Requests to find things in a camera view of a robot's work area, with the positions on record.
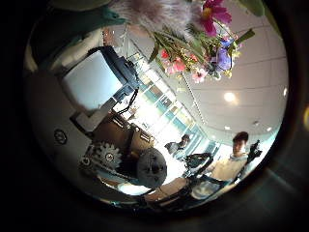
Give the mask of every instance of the pink flower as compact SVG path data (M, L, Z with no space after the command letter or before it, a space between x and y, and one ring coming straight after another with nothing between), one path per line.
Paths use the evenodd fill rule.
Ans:
M180 57L177 57L173 63L170 63L169 61L163 62L163 65L165 67L165 72L168 74L183 72L185 70L185 64Z
M169 57L167 51L165 49L162 50L161 57L167 59Z
M207 0L203 5L200 23L204 26L207 34L211 37L216 35L216 30L213 25L214 18L224 23L232 21L232 17L227 13L226 8L221 7L222 1L223 0Z
M185 70L185 64L180 57L177 57L174 61L173 68L177 70L177 72L183 72Z
M197 84L202 83L202 82L204 82L206 75L207 75L207 72L203 69L200 69L192 75L192 79Z
M197 62L197 57L196 57L194 54L191 54L191 55L190 55L190 58L191 58L194 62Z

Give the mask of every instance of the man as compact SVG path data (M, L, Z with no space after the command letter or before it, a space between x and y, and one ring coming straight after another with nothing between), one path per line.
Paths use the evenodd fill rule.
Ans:
M245 152L245 146L248 138L249 134L247 132L239 132L233 138L233 153L210 165L204 174L211 172L209 176L211 179L225 181L226 183L233 182L247 163L248 155ZM205 199L222 188L220 185L210 182L207 176L204 179L204 182L192 189L191 195L195 199Z
M169 142L165 144L165 148L167 149L168 153L173 156L173 158L176 158L177 160L181 160L185 157L185 154L183 153L184 148L190 141L190 137L188 134L185 134L182 137L182 141L180 143L176 142Z

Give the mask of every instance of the flower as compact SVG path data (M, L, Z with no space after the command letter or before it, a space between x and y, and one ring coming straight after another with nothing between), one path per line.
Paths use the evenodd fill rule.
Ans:
M196 57L194 54L191 54L191 55L190 55L190 58L191 58L194 62L197 62L197 57Z
M218 72L227 71L233 67L233 60L228 54L228 50L220 47L217 51L216 70Z
M169 58L169 55L168 55L168 53L165 49L162 50L161 57L164 58L164 59Z
M207 75L207 72L203 69L197 70L196 73L192 75L192 79L195 83L202 83L205 80L205 76Z
M232 17L227 13L226 8L220 6L223 0L207 0L203 5L200 23L204 26L205 31L211 37L216 35L213 25L213 19L217 19L224 23L232 21Z
M162 63L165 67L165 72L168 74L183 72L185 70L185 64L180 57L177 57L173 63L171 63L169 60L165 60Z
M177 72L183 72L185 70L185 64L183 63L180 57L177 57L176 60L174 61L173 68Z

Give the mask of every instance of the ceiling light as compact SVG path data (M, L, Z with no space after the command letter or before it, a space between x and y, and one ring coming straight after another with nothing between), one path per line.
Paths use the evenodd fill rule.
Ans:
M285 96L287 96L287 94L288 94L288 88L285 87L284 90L283 90L283 96L285 97Z
M224 94L224 100L226 102L233 102L235 99L236 99L236 97L235 97L235 94L233 94L233 93L229 92L229 93Z

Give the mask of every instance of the gear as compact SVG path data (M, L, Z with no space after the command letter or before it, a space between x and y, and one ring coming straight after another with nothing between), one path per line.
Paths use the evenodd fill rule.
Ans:
M119 153L119 148L116 148L114 144L105 142L91 144L86 152L86 156L96 165L111 170L115 170L119 167L122 161L122 154Z

